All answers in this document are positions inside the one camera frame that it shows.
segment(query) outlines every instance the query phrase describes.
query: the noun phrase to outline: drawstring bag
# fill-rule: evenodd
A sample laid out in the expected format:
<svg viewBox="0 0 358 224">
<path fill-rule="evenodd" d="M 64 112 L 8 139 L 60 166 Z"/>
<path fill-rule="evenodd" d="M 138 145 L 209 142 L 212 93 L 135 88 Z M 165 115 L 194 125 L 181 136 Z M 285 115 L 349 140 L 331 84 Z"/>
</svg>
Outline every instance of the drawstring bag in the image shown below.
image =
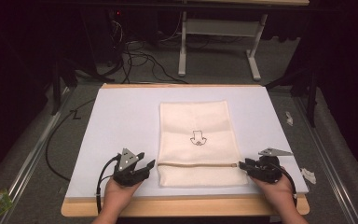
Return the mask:
<svg viewBox="0 0 358 224">
<path fill-rule="evenodd" d="M 159 184 L 229 187 L 247 184 L 226 101 L 161 103 Z"/>
</svg>

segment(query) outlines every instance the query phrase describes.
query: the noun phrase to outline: hand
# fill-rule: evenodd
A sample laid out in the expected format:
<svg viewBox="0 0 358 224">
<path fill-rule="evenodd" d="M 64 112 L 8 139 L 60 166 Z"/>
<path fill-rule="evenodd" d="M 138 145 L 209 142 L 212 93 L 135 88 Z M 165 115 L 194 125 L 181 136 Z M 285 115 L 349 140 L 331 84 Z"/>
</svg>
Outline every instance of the hand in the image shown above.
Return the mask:
<svg viewBox="0 0 358 224">
<path fill-rule="evenodd" d="M 260 187 L 267 201 L 274 207 L 279 208 L 282 205 L 293 202 L 292 186 L 289 179 L 283 175 L 281 179 L 274 184 L 270 184 L 251 177 L 251 179 Z"/>
<path fill-rule="evenodd" d="M 129 205 L 133 193 L 141 184 L 142 182 L 132 187 L 123 187 L 111 177 L 106 183 L 102 211 L 93 223 L 116 223 L 118 215 Z"/>
<path fill-rule="evenodd" d="M 283 175 L 281 179 L 270 184 L 255 178 L 251 179 L 260 187 L 267 201 L 275 208 L 285 224 L 306 224 L 308 223 L 297 211 L 293 202 L 292 185 L 289 179 Z"/>
</svg>

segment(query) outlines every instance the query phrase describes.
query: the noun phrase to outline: desk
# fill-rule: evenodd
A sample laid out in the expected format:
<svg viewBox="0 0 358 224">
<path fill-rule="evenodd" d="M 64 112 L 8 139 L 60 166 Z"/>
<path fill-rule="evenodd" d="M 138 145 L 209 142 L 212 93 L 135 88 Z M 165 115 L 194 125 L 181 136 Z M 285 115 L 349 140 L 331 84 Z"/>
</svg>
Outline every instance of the desk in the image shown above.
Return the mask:
<svg viewBox="0 0 358 224">
<path fill-rule="evenodd" d="M 224 10 L 225 13 L 229 12 L 258 12 L 266 15 L 270 12 L 284 12 L 284 13 L 324 13 L 324 9 L 304 7 L 309 4 L 309 0 L 199 0 L 188 1 L 182 3 L 180 1 L 163 1 L 163 2 L 122 2 L 122 1 L 76 1 L 76 0 L 41 0 L 40 3 L 44 7 L 114 7 L 117 9 L 142 9 L 142 10 L 168 10 L 168 11 L 210 11 L 219 12 Z M 261 36 L 264 29 L 263 25 L 258 25 L 257 32 Z M 259 37 L 256 36 L 254 43 L 254 50 L 249 50 L 248 61 L 253 70 L 254 79 L 261 78 L 258 75 L 258 68 L 255 63 L 255 50 L 258 45 Z M 179 59 L 179 76 L 184 76 L 186 73 L 186 31 L 182 33 L 182 47 Z M 55 82 L 54 90 L 59 88 Z M 59 95 L 55 96 L 56 107 L 60 105 Z"/>
<path fill-rule="evenodd" d="M 267 147 L 291 151 L 268 93 L 263 87 L 104 85 L 98 93 L 89 120 L 76 168 L 62 205 L 62 214 L 68 217 L 97 215 L 94 193 L 98 176 L 106 160 L 121 152 L 123 147 L 134 153 L 141 152 L 138 150 L 145 152 L 145 158 L 139 162 L 139 167 L 157 157 L 158 106 L 161 102 L 219 100 L 228 102 L 234 132 L 244 158 L 257 159 L 257 152 Z M 299 194 L 299 212 L 307 214 L 310 208 L 304 194 L 308 189 L 295 158 L 282 157 L 281 165 L 295 180 Z M 149 179 L 136 191 L 130 206 L 121 215 L 188 217 L 274 214 L 252 181 L 247 186 L 231 188 L 161 188 L 158 185 L 157 169 L 154 168 Z"/>
<path fill-rule="evenodd" d="M 268 6 L 307 6 L 309 0 L 197 0 L 196 2 L 220 2 L 235 4 L 262 4 Z M 263 34 L 268 14 L 263 14 L 260 21 L 218 21 L 188 19 L 186 12 L 182 13 L 182 43 L 179 56 L 179 76 L 186 74 L 186 35 L 231 35 L 231 36 L 251 36 L 254 42 L 251 49 L 246 50 L 248 63 L 251 67 L 254 81 L 261 79 L 255 62 L 255 52 L 257 50 L 260 37 Z"/>
</svg>

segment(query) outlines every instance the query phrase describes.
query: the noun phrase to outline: white table leg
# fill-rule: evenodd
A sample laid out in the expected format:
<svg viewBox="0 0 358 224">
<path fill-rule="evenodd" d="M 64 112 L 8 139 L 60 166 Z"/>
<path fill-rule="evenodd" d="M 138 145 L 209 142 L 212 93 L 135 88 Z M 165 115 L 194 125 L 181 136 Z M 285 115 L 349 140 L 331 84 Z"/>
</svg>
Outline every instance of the white table leg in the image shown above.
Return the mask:
<svg viewBox="0 0 358 224">
<path fill-rule="evenodd" d="M 264 14 L 261 17 L 260 23 L 257 27 L 255 34 L 255 42 L 251 50 L 246 50 L 246 56 L 248 58 L 249 65 L 251 67 L 252 76 L 254 81 L 259 81 L 261 79 L 260 73 L 258 72 L 257 64 L 255 63 L 255 51 L 257 50 L 258 43 L 260 42 L 260 37 L 263 34 L 264 26 L 266 25 L 267 14 Z"/>
<path fill-rule="evenodd" d="M 179 55 L 179 77 L 186 75 L 186 12 L 182 13 L 182 46 Z"/>
</svg>

